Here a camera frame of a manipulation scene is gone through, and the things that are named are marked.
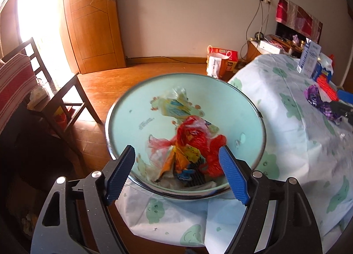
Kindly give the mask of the purple foil wrapper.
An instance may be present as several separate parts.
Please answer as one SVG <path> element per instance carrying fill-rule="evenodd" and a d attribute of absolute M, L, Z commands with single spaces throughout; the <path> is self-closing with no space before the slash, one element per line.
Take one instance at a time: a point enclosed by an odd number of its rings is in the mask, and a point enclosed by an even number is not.
<path fill-rule="evenodd" d="M 304 91 L 304 97 L 306 100 L 319 112 L 321 112 L 327 120 L 334 122 L 336 125 L 342 121 L 340 115 L 332 110 L 329 102 L 323 101 L 319 92 L 319 88 L 316 85 L 310 85 Z"/>

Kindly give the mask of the red plastic bag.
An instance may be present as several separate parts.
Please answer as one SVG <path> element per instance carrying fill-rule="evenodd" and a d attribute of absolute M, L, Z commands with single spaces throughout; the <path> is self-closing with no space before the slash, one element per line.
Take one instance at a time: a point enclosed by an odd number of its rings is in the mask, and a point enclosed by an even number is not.
<path fill-rule="evenodd" d="M 200 169 L 208 178 L 218 178 L 224 175 L 220 166 L 218 153 L 227 143 L 223 134 L 218 134 L 218 128 L 201 117 L 189 116 L 176 130 L 176 145 L 194 146 L 206 163 Z"/>

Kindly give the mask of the light green trash basin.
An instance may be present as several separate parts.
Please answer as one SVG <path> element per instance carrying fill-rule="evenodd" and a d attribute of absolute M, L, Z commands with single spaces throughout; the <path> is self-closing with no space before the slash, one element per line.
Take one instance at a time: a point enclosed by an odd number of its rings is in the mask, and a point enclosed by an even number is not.
<path fill-rule="evenodd" d="M 110 108 L 105 136 L 116 159 L 135 149 L 129 179 L 159 196 L 214 197 L 229 190 L 218 153 L 226 146 L 256 168 L 266 145 L 263 117 L 241 89 L 199 74 L 153 77 Z"/>

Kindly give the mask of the red foam fruit net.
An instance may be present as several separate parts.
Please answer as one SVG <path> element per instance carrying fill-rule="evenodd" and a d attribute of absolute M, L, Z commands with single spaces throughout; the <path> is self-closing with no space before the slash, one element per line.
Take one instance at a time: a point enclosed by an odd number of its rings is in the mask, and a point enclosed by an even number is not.
<path fill-rule="evenodd" d="M 339 101 L 337 91 L 329 85 L 325 75 L 319 75 L 317 78 L 317 84 L 332 101 Z"/>

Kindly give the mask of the blue gable-top milk carton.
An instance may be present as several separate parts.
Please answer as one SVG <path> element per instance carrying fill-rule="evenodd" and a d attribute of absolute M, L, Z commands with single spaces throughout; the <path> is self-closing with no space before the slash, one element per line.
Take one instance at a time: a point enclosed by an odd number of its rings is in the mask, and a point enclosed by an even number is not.
<path fill-rule="evenodd" d="M 330 82 L 331 77 L 334 73 L 334 56 L 331 54 L 327 56 L 323 53 L 319 54 L 317 64 L 315 65 L 314 71 L 312 73 L 312 79 L 317 81 L 320 76 L 323 76 L 327 83 Z"/>

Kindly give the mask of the white sheet with green clouds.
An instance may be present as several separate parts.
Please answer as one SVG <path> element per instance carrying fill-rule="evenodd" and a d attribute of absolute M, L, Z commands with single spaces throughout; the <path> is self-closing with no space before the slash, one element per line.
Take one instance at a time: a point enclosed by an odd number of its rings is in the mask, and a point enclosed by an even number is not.
<path fill-rule="evenodd" d="M 267 143 L 259 171 L 271 179 L 299 181 L 326 252 L 352 218 L 352 128 L 346 122 L 330 122 L 306 100 L 304 91 L 312 80 L 296 67 L 297 61 L 289 56 L 261 55 L 238 71 L 230 84 L 263 115 Z M 231 192 L 179 202 L 130 181 L 115 205 L 134 235 L 164 246 L 203 245 L 209 253 L 225 252 L 245 211 Z"/>

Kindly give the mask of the tall white milk carton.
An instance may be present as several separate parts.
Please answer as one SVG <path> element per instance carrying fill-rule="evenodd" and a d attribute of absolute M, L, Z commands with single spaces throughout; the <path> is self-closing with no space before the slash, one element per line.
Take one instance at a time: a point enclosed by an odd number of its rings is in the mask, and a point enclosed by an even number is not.
<path fill-rule="evenodd" d="M 297 65 L 297 72 L 306 77 L 311 77 L 315 66 L 317 64 L 317 60 L 319 54 L 321 53 L 321 46 L 316 42 L 307 39 L 306 44 L 304 45 L 304 49 L 300 60 Z"/>

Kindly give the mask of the pink plastic bag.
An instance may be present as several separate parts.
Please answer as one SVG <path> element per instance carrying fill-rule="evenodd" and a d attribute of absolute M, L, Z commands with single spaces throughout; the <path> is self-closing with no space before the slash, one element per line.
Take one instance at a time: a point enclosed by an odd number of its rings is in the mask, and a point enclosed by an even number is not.
<path fill-rule="evenodd" d="M 150 163 L 158 168 L 161 168 L 176 143 L 176 135 L 168 140 L 164 138 L 155 138 L 152 134 L 148 137 L 146 143 L 146 152 Z"/>

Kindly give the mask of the black television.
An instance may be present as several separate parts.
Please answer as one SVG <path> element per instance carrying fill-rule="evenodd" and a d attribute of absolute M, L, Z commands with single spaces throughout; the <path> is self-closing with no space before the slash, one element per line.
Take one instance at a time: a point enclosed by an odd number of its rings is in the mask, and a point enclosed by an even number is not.
<path fill-rule="evenodd" d="M 275 34 L 290 41 L 296 35 L 300 41 L 313 41 L 319 43 L 323 24 L 320 21 L 307 21 L 300 19 L 293 25 L 277 22 Z"/>

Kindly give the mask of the dark wooden chair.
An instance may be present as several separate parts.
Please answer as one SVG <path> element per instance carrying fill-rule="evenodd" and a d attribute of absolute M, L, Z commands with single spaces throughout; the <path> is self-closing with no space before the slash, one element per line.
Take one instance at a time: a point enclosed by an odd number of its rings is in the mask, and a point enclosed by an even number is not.
<path fill-rule="evenodd" d="M 101 124 L 102 122 L 90 103 L 77 75 L 70 74 L 63 79 L 63 83 L 58 83 L 54 80 L 46 68 L 33 38 L 21 43 L 11 52 L 6 54 L 2 60 L 7 63 L 17 54 L 27 54 L 31 62 L 37 62 L 38 66 L 34 69 L 34 74 L 36 76 L 42 74 L 45 78 L 44 81 L 40 81 L 39 85 L 44 88 L 47 96 L 40 100 L 40 102 L 35 106 L 30 106 L 30 112 L 43 118 L 54 130 L 55 134 L 59 136 L 59 138 L 63 139 L 71 149 L 75 150 L 76 144 L 70 138 L 69 131 L 78 120 L 81 113 L 87 109 L 95 122 L 98 124 Z M 71 89 L 75 89 L 77 91 L 80 97 L 79 102 L 67 102 L 63 100 L 65 95 L 67 95 Z M 65 114 L 67 119 L 67 125 L 64 128 L 59 126 L 59 123 L 57 123 L 54 119 L 54 114 L 58 109 L 63 111 L 63 114 Z"/>

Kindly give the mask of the pale yellow plastic bag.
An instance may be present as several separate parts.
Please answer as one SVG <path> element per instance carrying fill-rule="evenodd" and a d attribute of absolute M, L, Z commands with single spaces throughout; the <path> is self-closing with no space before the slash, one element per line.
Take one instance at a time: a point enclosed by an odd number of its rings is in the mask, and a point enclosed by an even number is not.
<path fill-rule="evenodd" d="M 163 116 L 172 117 L 172 124 L 179 126 L 189 116 L 205 116 L 200 105 L 193 105 L 187 96 L 186 89 L 177 87 L 150 101 L 152 111 L 160 111 Z"/>

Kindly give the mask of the red and pink cloth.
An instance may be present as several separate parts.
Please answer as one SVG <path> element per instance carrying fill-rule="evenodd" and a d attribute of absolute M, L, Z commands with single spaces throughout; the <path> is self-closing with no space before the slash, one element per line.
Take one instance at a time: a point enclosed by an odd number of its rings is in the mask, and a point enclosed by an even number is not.
<path fill-rule="evenodd" d="M 319 43 L 323 23 L 292 1 L 278 0 L 275 19 L 277 23 Z"/>

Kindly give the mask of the dark wooden tv cabinet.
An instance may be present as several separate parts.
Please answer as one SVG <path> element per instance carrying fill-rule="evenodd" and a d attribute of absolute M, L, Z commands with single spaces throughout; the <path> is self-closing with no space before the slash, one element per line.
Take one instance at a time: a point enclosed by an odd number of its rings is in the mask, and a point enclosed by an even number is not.
<path fill-rule="evenodd" d="M 306 41 L 300 40 L 296 35 L 292 40 L 277 36 L 267 35 L 265 37 L 256 34 L 254 38 L 247 41 L 246 63 L 251 62 L 261 54 L 286 54 L 290 57 L 300 58 Z"/>

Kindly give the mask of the red striped cushion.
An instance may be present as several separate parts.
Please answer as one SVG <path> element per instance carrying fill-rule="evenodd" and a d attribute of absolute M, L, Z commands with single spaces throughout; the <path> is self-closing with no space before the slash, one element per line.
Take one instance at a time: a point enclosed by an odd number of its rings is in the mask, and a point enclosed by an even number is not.
<path fill-rule="evenodd" d="M 16 54 L 1 66 L 1 132 L 22 100 L 38 85 L 30 58 Z"/>

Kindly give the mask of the orange wooden door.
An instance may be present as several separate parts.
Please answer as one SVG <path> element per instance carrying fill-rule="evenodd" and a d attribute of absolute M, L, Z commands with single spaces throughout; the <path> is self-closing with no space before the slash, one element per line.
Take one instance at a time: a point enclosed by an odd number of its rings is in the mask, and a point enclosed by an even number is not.
<path fill-rule="evenodd" d="M 63 5 L 80 73 L 126 67 L 117 0 L 63 0 Z"/>

